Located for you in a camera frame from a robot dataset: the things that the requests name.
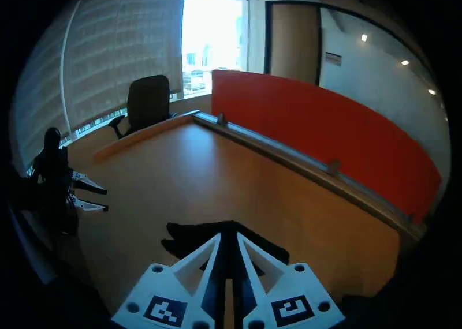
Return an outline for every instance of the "white robot part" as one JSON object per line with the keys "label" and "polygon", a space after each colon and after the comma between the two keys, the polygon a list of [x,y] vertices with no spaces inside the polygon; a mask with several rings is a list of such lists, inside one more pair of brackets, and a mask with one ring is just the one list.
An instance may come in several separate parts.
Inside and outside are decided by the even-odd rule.
{"label": "white robot part", "polygon": [[77,198],[75,195],[69,194],[68,202],[72,202],[76,208],[79,208],[83,211],[107,211],[107,206],[92,203],[90,201],[82,200]]}
{"label": "white robot part", "polygon": [[[344,319],[327,291],[306,263],[285,265],[242,234],[240,253],[256,307],[243,318],[243,328],[330,328]],[[271,286],[265,290],[252,262]]]}
{"label": "white robot part", "polygon": [[102,188],[100,185],[98,185],[96,182],[91,181],[88,176],[82,173],[78,173],[76,171],[72,172],[72,180],[74,181],[80,181],[90,187],[94,187],[95,189],[99,189],[101,191],[105,191],[104,188]]}
{"label": "white robot part", "polygon": [[[203,309],[221,235],[217,234],[175,265],[152,264],[112,321],[125,328],[215,328],[215,321]],[[205,262],[207,267],[196,290],[185,281]]]}

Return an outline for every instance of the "glass wall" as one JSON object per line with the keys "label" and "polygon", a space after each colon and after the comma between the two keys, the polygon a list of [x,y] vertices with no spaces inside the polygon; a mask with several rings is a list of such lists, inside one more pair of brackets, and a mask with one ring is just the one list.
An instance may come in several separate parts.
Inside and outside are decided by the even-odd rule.
{"label": "glass wall", "polygon": [[321,20],[319,86],[375,110],[407,132],[427,151],[444,188],[450,172],[448,121],[429,71],[401,42],[366,20],[326,8]]}

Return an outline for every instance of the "white wall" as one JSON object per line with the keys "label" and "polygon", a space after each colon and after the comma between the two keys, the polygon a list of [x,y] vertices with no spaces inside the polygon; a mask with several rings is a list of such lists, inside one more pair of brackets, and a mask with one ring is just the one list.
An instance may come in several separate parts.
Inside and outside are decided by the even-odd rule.
{"label": "white wall", "polygon": [[[422,48],[400,20],[400,17],[392,12],[392,8],[387,2],[383,0],[365,0],[365,2],[360,2],[360,0],[320,0],[320,2],[346,8],[375,20],[405,41],[413,51],[425,60],[426,65],[430,66]],[[370,2],[373,3],[374,7],[368,5]]]}
{"label": "white wall", "polygon": [[212,95],[204,95],[188,99],[180,99],[170,103],[170,112],[178,115],[192,110],[200,110],[203,113],[212,113]]}
{"label": "white wall", "polygon": [[[342,56],[341,66],[325,52]],[[319,86],[380,113],[416,140],[436,165],[444,191],[450,173],[450,140],[444,110],[409,68],[379,48],[323,25]]]}

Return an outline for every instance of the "window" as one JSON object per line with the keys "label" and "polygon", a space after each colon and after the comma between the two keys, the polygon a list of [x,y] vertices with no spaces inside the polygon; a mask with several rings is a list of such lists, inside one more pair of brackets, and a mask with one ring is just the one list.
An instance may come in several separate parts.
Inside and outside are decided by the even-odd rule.
{"label": "window", "polygon": [[247,70],[247,0],[185,0],[183,97],[212,91],[214,69]]}

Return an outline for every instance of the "orange partition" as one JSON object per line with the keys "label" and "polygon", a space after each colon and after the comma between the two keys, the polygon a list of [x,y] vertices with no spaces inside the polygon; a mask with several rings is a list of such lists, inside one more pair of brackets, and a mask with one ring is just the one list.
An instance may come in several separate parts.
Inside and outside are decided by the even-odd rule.
{"label": "orange partition", "polygon": [[420,222],[441,177],[394,123],[335,92],[264,74],[215,70],[212,113],[329,164]]}

